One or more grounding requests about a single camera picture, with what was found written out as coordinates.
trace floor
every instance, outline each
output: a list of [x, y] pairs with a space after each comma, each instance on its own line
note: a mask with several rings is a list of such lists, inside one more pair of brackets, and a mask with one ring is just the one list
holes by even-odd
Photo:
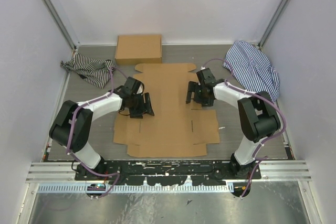
[[[224, 58], [230, 47], [231, 45], [163, 46], [162, 59], [163, 63], [192, 62], [196, 64], [199, 69], [199, 67], [209, 59]], [[79, 48], [79, 53], [91, 58], [113, 59], [115, 47], [82, 46]], [[207, 67], [210, 67], [217, 79], [230, 76], [229, 71], [224, 69], [219, 61], [212, 61]], [[134, 66], [120, 66], [120, 69], [130, 76], [137, 73]], [[114, 82], [115, 86], [123, 85], [125, 79], [120, 73], [115, 72]], [[232, 80], [231, 83], [241, 87], [236, 80]], [[109, 89], [109, 84], [101, 90], [85, 82], [74, 73], [70, 76], [64, 100], [73, 100], [75, 102], [90, 100], [101, 96]], [[216, 109], [217, 113], [221, 142], [219, 144], [209, 144], [207, 146], [208, 154], [203, 157], [198, 157], [198, 159], [230, 159], [231, 154], [238, 148], [243, 137], [243, 133], [240, 129], [238, 110], [220, 101], [215, 101], [213, 108]], [[113, 143], [113, 124], [115, 118], [116, 113], [110, 113], [93, 122], [89, 136], [91, 146], [105, 159], [140, 159], [129, 156], [125, 145]], [[266, 155], [269, 158], [287, 158], [282, 137], [267, 142], [258, 154], [259, 157]], [[68, 159], [69, 157], [65, 154], [65, 149], [58, 143], [53, 142], [48, 160]]]
[[309, 223], [297, 182], [255, 182], [231, 193], [37, 194], [29, 224]]

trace robotic arm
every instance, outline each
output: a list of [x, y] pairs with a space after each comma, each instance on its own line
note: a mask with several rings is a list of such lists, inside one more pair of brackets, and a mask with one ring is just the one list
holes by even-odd
[[245, 177], [254, 165], [255, 156], [263, 145], [263, 140], [272, 136], [281, 126], [276, 110], [258, 98], [270, 101], [270, 96], [265, 91], [258, 93], [257, 97], [247, 95], [244, 90], [238, 92], [230, 88], [232, 85], [229, 82], [223, 79], [216, 80], [208, 68], [196, 74], [199, 83], [189, 82], [186, 103], [191, 102], [194, 93], [194, 101], [202, 106], [213, 106], [214, 100], [217, 99], [239, 110], [244, 137], [238, 150], [231, 156], [230, 171], [237, 177]]
[[[108, 92], [86, 102], [66, 101], [56, 116], [49, 136], [66, 148], [68, 141], [71, 140], [69, 135], [72, 126], [70, 151], [96, 173], [104, 173], [106, 170], [104, 159], [88, 143], [91, 123], [110, 112], [125, 108], [129, 109], [131, 118], [142, 118], [143, 114], [154, 116], [149, 93], [144, 94], [143, 91], [144, 84], [142, 82], [128, 77], [125, 84], [114, 89], [113, 93]], [[73, 114], [78, 108], [80, 109], [74, 123], [72, 122]]]

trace brown cardboard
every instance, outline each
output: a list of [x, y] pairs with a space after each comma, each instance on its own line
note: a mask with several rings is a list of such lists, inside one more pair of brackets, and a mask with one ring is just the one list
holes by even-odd
[[115, 56], [118, 65], [161, 63], [161, 35], [120, 35]]
[[185, 104], [188, 82], [197, 81], [192, 63], [138, 64], [134, 77], [151, 96], [155, 116], [131, 119], [118, 115], [114, 142], [128, 145], [134, 157], [194, 157], [206, 155], [206, 144], [219, 143], [215, 110]]

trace black and white striped cloth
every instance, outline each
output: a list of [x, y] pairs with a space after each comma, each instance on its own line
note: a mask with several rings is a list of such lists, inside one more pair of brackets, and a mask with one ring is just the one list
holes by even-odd
[[67, 61], [60, 63], [68, 72], [76, 72], [82, 79], [98, 88], [104, 88], [110, 80], [109, 68], [114, 67], [112, 60], [91, 59], [79, 53]]
[[279, 74], [267, 56], [245, 41], [236, 41], [227, 52], [225, 60], [233, 68], [233, 76], [247, 90], [267, 91], [275, 102], [279, 97]]

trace white wall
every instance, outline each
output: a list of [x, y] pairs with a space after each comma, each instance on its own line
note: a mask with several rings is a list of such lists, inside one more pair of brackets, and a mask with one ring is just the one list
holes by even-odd
[[259, 42], [280, 0], [52, 0], [72, 37], [115, 44], [162, 33], [164, 43]]
[[13, 223], [39, 161], [71, 50], [41, 0], [0, 0], [0, 222]]
[[336, 0], [291, 0], [265, 46], [280, 73], [280, 104], [309, 166], [325, 223], [336, 218]]

